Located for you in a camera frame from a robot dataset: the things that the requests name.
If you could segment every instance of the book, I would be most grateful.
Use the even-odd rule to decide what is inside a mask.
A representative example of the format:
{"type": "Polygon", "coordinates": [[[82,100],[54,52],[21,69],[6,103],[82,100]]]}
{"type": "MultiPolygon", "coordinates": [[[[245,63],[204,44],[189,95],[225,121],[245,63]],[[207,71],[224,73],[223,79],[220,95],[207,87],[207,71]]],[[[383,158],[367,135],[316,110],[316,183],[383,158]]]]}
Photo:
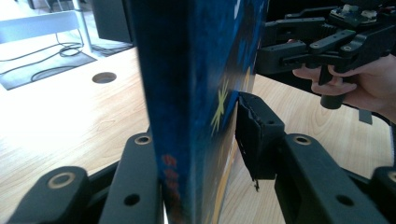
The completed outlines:
{"type": "Polygon", "coordinates": [[[252,90],[267,4],[128,3],[170,223],[219,221],[237,96],[252,90]]]}

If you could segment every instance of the gray floor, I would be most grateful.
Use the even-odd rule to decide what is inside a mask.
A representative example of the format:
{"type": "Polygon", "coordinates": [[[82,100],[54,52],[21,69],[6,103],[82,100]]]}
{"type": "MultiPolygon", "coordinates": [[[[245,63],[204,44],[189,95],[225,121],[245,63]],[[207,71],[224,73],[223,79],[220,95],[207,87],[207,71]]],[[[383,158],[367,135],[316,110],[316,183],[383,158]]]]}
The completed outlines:
{"type": "MultiPolygon", "coordinates": [[[[50,9],[48,8],[44,0],[33,0],[33,1],[35,4],[35,9],[29,8],[27,0],[19,0],[18,2],[15,2],[13,0],[0,0],[0,21],[50,13],[50,9]]],[[[99,38],[96,30],[96,24],[94,21],[90,0],[87,0],[86,2],[87,4],[81,3],[81,7],[83,8],[84,18],[87,23],[87,28],[91,42],[95,46],[95,48],[98,49],[100,47],[104,49],[117,49],[117,48],[130,46],[129,44],[104,40],[99,38]]],[[[73,5],[71,3],[62,2],[62,7],[63,9],[69,9],[72,8],[73,5]]],[[[60,11],[60,7],[56,3],[54,4],[54,11],[60,11]]],[[[21,55],[36,51],[38,49],[43,49],[45,47],[57,44],[58,41],[61,43],[65,43],[65,42],[79,43],[80,36],[78,31],[75,30],[70,32],[59,33],[57,34],[57,36],[44,35],[22,41],[1,44],[0,45],[0,83],[2,83],[2,85],[6,89],[11,90],[15,87],[26,84],[28,80],[31,79],[31,76],[35,74],[37,71],[46,70],[51,67],[63,66],[65,63],[71,63],[73,65],[82,65],[84,63],[88,63],[92,61],[92,58],[87,57],[84,54],[78,55],[76,57],[70,57],[67,59],[64,59],[63,57],[57,55],[56,57],[51,59],[51,61],[35,65],[35,67],[23,68],[24,70],[21,69],[16,70],[13,71],[13,73],[7,73],[7,76],[1,75],[3,72],[12,69],[14,67],[40,61],[48,57],[49,55],[54,54],[54,52],[56,53],[57,50],[60,49],[60,47],[41,51],[29,57],[24,57],[21,60],[16,60],[11,62],[1,62],[1,61],[16,58],[21,55]]],[[[87,52],[87,50],[84,49],[83,52],[95,57],[96,59],[100,59],[106,57],[109,52],[111,53],[113,51],[94,50],[93,52],[87,52]]]]}

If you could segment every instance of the wooden table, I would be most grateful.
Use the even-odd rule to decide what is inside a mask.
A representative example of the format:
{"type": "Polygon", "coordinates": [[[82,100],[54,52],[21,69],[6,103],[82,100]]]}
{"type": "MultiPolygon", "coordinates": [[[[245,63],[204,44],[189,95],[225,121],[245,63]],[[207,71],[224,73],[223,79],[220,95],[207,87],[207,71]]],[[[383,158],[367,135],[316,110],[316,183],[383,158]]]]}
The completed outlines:
{"type": "MultiPolygon", "coordinates": [[[[382,120],[358,122],[354,109],[326,110],[317,96],[264,77],[256,77],[254,93],[283,119],[287,133],[317,138],[343,167],[368,177],[376,166],[392,165],[382,120]]],[[[117,161],[128,137],[149,126],[134,49],[3,92],[0,106],[0,223],[46,172],[76,165],[91,175],[117,161]],[[117,78],[92,82],[102,72],[117,78]]],[[[284,222],[273,186],[261,181],[257,193],[238,152],[220,222],[284,222]]]]}

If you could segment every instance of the light wood tabletop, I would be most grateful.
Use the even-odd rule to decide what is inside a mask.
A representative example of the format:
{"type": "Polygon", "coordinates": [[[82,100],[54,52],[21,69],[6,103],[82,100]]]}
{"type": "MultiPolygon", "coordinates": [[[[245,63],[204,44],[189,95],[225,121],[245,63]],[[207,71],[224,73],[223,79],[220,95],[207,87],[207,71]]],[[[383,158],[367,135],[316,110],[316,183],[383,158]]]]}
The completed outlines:
{"type": "MultiPolygon", "coordinates": [[[[369,177],[392,165],[389,126],[358,121],[355,109],[322,108],[319,97],[256,77],[259,95],[287,133],[315,137],[344,168],[369,177]]],[[[50,170],[75,165],[89,175],[117,161],[126,140],[149,126],[135,49],[0,94],[0,223],[50,170]],[[92,77],[117,78],[98,84],[92,77]]],[[[256,192],[239,152],[233,163],[221,223],[282,223],[274,181],[256,192]]]]}

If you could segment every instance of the floor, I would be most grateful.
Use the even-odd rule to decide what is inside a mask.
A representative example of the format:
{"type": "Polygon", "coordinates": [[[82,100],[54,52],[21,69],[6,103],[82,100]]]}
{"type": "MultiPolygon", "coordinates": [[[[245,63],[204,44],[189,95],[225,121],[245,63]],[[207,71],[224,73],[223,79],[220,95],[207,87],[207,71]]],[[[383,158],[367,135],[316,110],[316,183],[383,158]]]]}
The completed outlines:
{"type": "MultiPolygon", "coordinates": [[[[128,49],[131,47],[130,44],[126,43],[121,43],[117,41],[110,41],[110,40],[104,40],[99,38],[96,30],[96,24],[94,21],[93,13],[92,13],[92,5],[90,4],[92,0],[86,0],[86,3],[81,3],[81,7],[83,9],[84,13],[84,18],[85,22],[87,23],[87,28],[88,28],[88,33],[90,36],[91,43],[93,45],[94,51],[88,52],[87,49],[83,49],[82,52],[85,54],[88,54],[92,56],[95,59],[100,59],[104,58],[108,55],[111,55],[112,53],[128,49]]],[[[50,9],[48,8],[45,0],[33,0],[35,4],[35,9],[30,9],[27,0],[19,0],[19,1],[14,1],[14,0],[0,0],[0,21],[4,20],[12,20],[12,19],[17,19],[17,18],[24,18],[24,17],[31,17],[31,16],[36,16],[36,15],[43,15],[50,13],[50,9]]],[[[73,5],[70,2],[62,2],[62,7],[64,10],[69,9],[70,7],[72,8],[73,5]]],[[[54,11],[61,11],[59,5],[55,3],[53,5],[53,10],[54,11]]],[[[28,63],[32,62],[37,62],[37,60],[41,60],[46,58],[48,55],[56,54],[56,52],[60,49],[61,46],[52,48],[52,49],[47,49],[44,51],[40,51],[39,53],[36,53],[34,55],[31,55],[29,57],[23,57],[21,60],[17,61],[11,61],[11,62],[5,62],[8,59],[13,59],[16,57],[20,57],[25,54],[29,54],[31,52],[34,52],[39,49],[46,48],[48,46],[57,44],[58,42],[61,43],[66,43],[66,42],[75,42],[75,43],[80,43],[80,36],[78,33],[78,30],[70,31],[70,32],[63,32],[59,33],[57,35],[44,35],[40,37],[35,37],[35,38],[30,38],[26,40],[21,40],[21,41],[15,41],[11,43],[6,43],[6,44],[1,44],[0,45],[0,78],[4,79],[5,76],[3,76],[2,73],[5,71],[8,71],[14,67],[25,65],[28,63]]],[[[50,63],[51,67],[53,66],[61,66],[63,65],[62,63],[62,57],[57,56],[59,59],[52,60],[51,62],[47,62],[47,64],[41,64],[38,68],[35,69],[30,69],[30,70],[45,70],[50,63]]],[[[83,63],[84,58],[82,56],[78,57],[70,57],[67,60],[75,60],[78,62],[77,64],[80,65],[83,63]]],[[[18,74],[18,77],[25,76],[24,72],[20,71],[18,74]]]]}

